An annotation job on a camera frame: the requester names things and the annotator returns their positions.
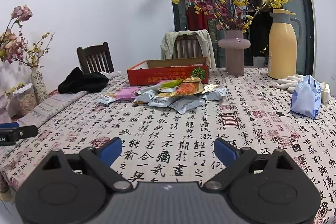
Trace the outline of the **pink snack packet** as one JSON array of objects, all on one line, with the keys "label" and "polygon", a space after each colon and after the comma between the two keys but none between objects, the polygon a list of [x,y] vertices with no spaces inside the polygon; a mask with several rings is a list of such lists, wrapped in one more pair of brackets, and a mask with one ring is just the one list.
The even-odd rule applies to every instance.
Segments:
[{"label": "pink snack packet", "polygon": [[138,96],[139,90],[140,87],[137,86],[122,88],[116,95],[116,101],[133,101]]}]

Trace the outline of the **silver grey snack packet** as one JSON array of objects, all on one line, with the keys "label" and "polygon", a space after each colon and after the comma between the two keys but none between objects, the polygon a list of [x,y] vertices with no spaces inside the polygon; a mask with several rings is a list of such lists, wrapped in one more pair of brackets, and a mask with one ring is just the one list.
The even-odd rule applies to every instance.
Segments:
[{"label": "silver grey snack packet", "polygon": [[205,103],[205,100],[197,96],[185,96],[173,102],[169,108],[174,109],[177,113],[183,115],[189,110],[193,110]]}]

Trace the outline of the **silver oat crisp packet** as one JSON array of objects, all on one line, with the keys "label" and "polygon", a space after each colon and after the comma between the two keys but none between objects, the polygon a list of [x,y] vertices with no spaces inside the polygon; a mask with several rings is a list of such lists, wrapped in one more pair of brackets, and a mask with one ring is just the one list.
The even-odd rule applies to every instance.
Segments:
[{"label": "silver oat crisp packet", "polygon": [[147,90],[139,94],[133,101],[137,105],[148,104],[158,93],[155,90]]}]

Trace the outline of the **orange gold snack packet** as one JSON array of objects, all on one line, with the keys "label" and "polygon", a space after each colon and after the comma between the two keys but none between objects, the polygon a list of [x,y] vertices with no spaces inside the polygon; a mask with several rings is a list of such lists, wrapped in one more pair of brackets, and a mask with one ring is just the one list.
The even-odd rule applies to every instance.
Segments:
[{"label": "orange gold snack packet", "polygon": [[199,77],[190,77],[184,79],[178,88],[170,95],[172,97],[192,96],[204,91],[202,79]]}]

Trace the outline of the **green white long snack packet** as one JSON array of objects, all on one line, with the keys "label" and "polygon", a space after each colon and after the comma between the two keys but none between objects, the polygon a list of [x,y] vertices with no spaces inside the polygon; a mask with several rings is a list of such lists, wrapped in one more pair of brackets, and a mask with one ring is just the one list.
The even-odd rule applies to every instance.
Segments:
[{"label": "green white long snack packet", "polygon": [[149,86],[147,88],[140,89],[138,92],[139,93],[144,93],[149,90],[158,90],[159,88],[174,88],[181,84],[183,82],[183,79],[176,79],[176,80],[162,80],[161,82]]}]

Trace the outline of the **clear storage container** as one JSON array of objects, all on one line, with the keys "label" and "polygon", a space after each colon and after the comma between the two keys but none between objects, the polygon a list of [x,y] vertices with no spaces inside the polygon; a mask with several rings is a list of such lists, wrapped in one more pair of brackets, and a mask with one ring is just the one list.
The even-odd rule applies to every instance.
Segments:
[{"label": "clear storage container", "polygon": [[37,106],[33,84],[18,86],[9,95],[7,111],[11,117],[23,117]]}]

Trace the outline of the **small speckled vase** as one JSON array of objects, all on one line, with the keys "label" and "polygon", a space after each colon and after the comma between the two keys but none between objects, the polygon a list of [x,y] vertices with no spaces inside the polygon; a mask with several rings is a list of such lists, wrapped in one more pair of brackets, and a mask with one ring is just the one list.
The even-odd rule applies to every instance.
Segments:
[{"label": "small speckled vase", "polygon": [[34,67],[31,69],[31,82],[33,84],[33,90],[35,93],[37,104],[40,104],[48,98],[48,93],[42,73],[38,67]]}]

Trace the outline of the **calligraphy tablecloth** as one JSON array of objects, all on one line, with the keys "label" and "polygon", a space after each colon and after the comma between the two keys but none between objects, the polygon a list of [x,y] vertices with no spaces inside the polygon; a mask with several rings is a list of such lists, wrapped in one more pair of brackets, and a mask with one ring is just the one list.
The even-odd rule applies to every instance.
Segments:
[{"label": "calligraphy tablecloth", "polygon": [[217,69],[209,79],[226,96],[183,115],[132,102],[102,106],[99,94],[87,93],[41,125],[38,136],[2,147],[1,174],[18,189],[52,149],[75,153],[119,137],[122,154],[112,167],[130,182],[203,183],[223,169],[213,149],[222,138],[262,154],[284,149],[320,192],[315,222],[335,223],[335,98],[310,119],[289,111],[291,94],[275,88],[264,69],[240,77]]}]

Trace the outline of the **black cloth bundle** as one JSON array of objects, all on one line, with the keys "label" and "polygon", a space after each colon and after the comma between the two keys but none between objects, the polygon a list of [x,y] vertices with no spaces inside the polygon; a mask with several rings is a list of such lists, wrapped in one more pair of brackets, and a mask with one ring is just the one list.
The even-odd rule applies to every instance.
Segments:
[{"label": "black cloth bundle", "polygon": [[108,82],[108,78],[99,72],[83,73],[79,67],[76,67],[59,84],[58,92],[60,94],[78,93],[81,91],[98,93],[107,87]]}]

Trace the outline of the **blue white plastic bag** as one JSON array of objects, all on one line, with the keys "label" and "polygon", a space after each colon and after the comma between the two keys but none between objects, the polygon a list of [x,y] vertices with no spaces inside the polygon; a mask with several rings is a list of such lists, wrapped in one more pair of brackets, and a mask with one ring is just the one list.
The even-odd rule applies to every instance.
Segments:
[{"label": "blue white plastic bag", "polygon": [[290,111],[315,119],[321,106],[321,99],[320,83],[310,75],[304,76],[295,86]]}]

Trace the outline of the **white work gloves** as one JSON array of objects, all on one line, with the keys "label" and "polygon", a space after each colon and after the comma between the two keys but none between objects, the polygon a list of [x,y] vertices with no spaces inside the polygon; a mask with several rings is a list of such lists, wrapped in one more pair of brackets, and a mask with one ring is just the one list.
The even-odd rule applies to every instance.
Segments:
[{"label": "white work gloves", "polygon": [[302,81],[304,78],[303,75],[292,75],[287,76],[283,79],[278,79],[274,85],[277,89],[287,90],[290,93],[293,93],[298,82]]}]

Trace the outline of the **dark wooden chair left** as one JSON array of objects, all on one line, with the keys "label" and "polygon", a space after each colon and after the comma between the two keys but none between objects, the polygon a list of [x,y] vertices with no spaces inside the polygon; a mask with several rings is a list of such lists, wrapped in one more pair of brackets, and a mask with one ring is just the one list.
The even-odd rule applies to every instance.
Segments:
[{"label": "dark wooden chair left", "polygon": [[83,73],[114,72],[112,58],[107,42],[86,48],[78,47],[77,56]]}]

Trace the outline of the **wooden chair with jacket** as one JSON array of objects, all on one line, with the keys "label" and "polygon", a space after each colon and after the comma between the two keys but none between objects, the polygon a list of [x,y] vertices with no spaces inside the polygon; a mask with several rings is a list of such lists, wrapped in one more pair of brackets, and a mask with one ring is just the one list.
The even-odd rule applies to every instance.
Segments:
[{"label": "wooden chair with jacket", "polygon": [[173,32],[176,35],[173,43],[173,59],[203,57],[201,45],[194,31]]}]

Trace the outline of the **beige jacket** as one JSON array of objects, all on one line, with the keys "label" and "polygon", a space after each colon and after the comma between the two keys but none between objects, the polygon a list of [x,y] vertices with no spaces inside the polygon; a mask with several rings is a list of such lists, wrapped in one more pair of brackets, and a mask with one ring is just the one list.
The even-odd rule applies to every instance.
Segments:
[{"label": "beige jacket", "polygon": [[195,35],[196,39],[201,47],[201,53],[203,57],[208,58],[208,65],[210,69],[217,68],[214,56],[213,43],[211,41],[210,34],[207,30],[196,30],[196,31],[178,31],[178,32],[167,32],[163,37],[161,42],[161,59],[172,59],[174,43],[177,38],[183,35]]}]

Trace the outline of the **red traditional dress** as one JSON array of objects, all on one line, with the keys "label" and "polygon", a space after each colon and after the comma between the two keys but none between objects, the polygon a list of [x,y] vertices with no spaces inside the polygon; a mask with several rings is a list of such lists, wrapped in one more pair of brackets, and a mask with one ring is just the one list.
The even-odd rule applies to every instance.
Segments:
[{"label": "red traditional dress", "polygon": [[187,29],[191,31],[208,30],[209,24],[204,12],[197,12],[195,0],[186,0]]}]

